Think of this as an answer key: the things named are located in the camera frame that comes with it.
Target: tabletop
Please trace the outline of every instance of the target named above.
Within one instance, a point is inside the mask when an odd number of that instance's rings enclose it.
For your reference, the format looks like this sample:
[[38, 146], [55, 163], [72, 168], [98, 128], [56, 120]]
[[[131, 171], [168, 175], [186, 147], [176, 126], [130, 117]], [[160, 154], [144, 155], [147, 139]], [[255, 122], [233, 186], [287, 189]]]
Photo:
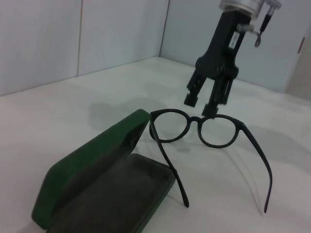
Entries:
[[[44, 232], [31, 212], [46, 172], [135, 110], [200, 117], [213, 81], [195, 108], [185, 106], [193, 71], [151, 58], [0, 97], [0, 232]], [[247, 137], [209, 148], [193, 123], [184, 138], [164, 145], [190, 207], [175, 183], [143, 232], [311, 232], [311, 102], [236, 80], [219, 113], [244, 122], [266, 154], [274, 178], [267, 213], [269, 176]], [[148, 129], [134, 152], [165, 163]]]

